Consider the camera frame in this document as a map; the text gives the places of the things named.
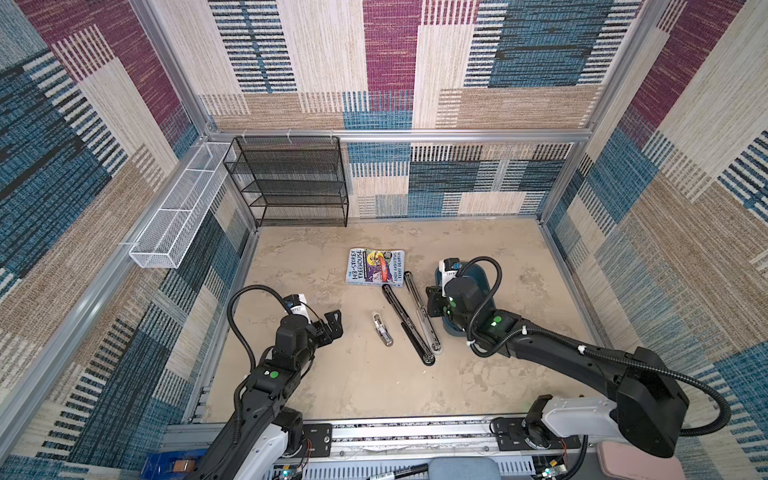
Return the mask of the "teal plastic tray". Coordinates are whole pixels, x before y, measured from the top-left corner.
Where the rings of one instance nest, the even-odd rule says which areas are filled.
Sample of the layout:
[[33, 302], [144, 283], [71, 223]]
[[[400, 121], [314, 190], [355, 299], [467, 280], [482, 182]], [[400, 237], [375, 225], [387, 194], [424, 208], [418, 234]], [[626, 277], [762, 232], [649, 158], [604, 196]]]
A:
[[458, 258], [441, 260], [435, 276], [443, 326], [449, 335], [455, 337], [465, 335], [465, 328], [474, 311], [492, 290], [485, 271], [478, 264], [470, 265], [459, 277], [459, 284], [448, 288], [448, 283], [457, 277], [462, 267], [463, 263]]

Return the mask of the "small white mini stapler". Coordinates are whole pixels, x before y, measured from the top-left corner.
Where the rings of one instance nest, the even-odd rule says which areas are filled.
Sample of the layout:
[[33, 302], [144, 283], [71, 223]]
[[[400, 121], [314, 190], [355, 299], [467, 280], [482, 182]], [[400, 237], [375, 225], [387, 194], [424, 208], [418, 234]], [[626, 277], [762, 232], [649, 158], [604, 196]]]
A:
[[393, 338], [392, 338], [391, 334], [389, 333], [386, 325], [384, 324], [383, 319], [382, 319], [380, 313], [374, 311], [372, 313], [372, 319], [373, 319], [373, 322], [374, 322], [374, 326], [375, 326], [376, 332], [377, 332], [379, 338], [381, 339], [381, 341], [383, 342], [383, 344], [386, 347], [391, 347], [393, 345], [394, 341], [393, 341]]

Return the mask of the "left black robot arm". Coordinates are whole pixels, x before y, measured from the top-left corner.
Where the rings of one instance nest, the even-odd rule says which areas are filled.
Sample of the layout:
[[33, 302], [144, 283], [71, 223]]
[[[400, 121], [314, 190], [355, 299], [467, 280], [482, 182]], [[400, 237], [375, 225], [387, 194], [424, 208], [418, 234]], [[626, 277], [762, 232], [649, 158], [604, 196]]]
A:
[[[234, 307], [251, 291], [271, 295], [284, 310], [274, 344], [260, 357], [240, 331]], [[286, 297], [265, 285], [249, 285], [230, 297], [227, 322], [245, 348], [249, 374], [233, 392], [234, 412], [188, 479], [262, 479], [285, 455], [296, 454], [305, 443], [303, 415], [285, 405], [311, 369], [316, 351], [343, 335], [342, 314], [332, 310], [315, 321], [292, 309]]]

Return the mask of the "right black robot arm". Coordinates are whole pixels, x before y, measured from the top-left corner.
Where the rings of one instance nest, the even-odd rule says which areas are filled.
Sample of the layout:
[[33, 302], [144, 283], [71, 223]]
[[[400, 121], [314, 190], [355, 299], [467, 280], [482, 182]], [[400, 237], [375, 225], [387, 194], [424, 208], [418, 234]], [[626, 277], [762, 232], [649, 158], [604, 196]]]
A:
[[647, 454], [670, 458], [679, 438], [710, 435], [730, 422], [732, 409], [721, 393], [669, 369], [647, 348], [599, 347], [497, 308], [494, 296], [501, 282], [488, 281], [482, 262], [502, 273], [489, 256], [440, 261], [438, 283], [428, 291], [428, 313], [463, 333], [480, 358], [502, 355], [535, 363], [599, 395], [584, 401], [539, 396], [525, 420], [531, 443], [551, 436], [619, 436]]

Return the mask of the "treehouse paperback book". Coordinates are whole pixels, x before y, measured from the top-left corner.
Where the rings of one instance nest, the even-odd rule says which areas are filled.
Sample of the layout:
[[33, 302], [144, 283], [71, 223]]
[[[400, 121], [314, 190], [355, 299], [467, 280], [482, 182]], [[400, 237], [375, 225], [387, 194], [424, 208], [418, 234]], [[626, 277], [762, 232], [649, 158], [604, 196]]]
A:
[[349, 285], [402, 287], [404, 273], [403, 250], [353, 248], [349, 252], [346, 273]]

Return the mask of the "grey blue chair back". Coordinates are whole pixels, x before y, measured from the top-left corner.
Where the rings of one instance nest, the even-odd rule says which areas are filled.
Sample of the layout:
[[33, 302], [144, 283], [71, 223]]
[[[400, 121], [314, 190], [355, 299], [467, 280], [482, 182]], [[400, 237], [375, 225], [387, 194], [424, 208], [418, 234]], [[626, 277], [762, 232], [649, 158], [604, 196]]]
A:
[[436, 458], [429, 463], [430, 480], [500, 480], [496, 462], [488, 458]]

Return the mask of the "blue box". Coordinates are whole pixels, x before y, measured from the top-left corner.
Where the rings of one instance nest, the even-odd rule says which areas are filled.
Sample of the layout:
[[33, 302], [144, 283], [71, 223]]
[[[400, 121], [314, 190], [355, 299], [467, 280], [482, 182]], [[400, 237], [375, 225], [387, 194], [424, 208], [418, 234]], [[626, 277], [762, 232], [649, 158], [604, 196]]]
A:
[[143, 480], [184, 479], [195, 471], [205, 449], [158, 452], [149, 455], [140, 473]]

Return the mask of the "pink case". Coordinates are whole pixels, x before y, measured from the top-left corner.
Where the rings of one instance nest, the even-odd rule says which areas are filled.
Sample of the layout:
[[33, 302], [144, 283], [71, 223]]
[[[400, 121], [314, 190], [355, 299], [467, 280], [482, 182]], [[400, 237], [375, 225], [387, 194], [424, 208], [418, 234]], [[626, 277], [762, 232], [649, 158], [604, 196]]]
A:
[[600, 469], [611, 479], [685, 480], [680, 461], [659, 458], [628, 444], [600, 442], [596, 447]]

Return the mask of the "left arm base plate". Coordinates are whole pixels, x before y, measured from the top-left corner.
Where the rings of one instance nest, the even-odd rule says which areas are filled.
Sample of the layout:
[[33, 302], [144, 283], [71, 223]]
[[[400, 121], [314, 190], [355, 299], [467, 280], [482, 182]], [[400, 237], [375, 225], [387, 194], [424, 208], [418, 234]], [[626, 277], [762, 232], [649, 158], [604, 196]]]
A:
[[300, 438], [301, 449], [295, 458], [309, 460], [328, 458], [331, 454], [333, 425], [331, 423], [305, 423]]

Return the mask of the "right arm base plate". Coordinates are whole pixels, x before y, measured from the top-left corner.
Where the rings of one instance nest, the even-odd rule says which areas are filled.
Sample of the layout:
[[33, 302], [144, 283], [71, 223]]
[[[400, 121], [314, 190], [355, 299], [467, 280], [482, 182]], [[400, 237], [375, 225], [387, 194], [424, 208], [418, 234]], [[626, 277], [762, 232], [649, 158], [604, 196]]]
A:
[[523, 417], [496, 417], [489, 424], [500, 451], [578, 450], [579, 436], [557, 437], [541, 421], [528, 422]]

